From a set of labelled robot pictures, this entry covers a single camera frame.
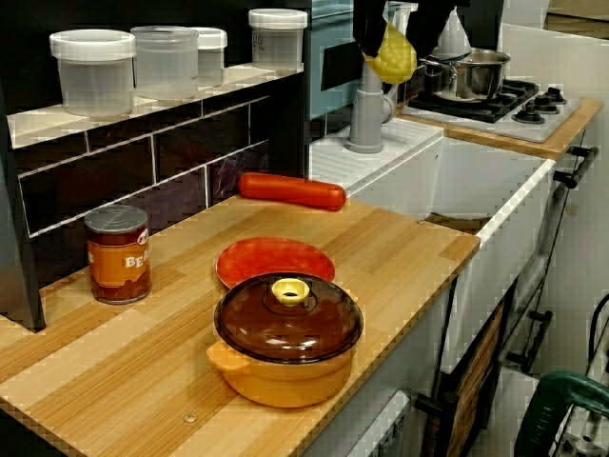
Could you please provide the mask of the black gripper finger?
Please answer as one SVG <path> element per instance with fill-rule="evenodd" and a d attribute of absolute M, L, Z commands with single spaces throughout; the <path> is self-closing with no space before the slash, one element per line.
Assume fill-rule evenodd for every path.
<path fill-rule="evenodd" d="M 410 13 L 406 38 L 418 58 L 426 57 L 437 46 L 450 13 L 455 7 L 468 8 L 469 0 L 421 0 Z"/>
<path fill-rule="evenodd" d="M 377 53 L 383 42 L 385 0 L 353 1 L 353 38 L 363 53 Z"/>

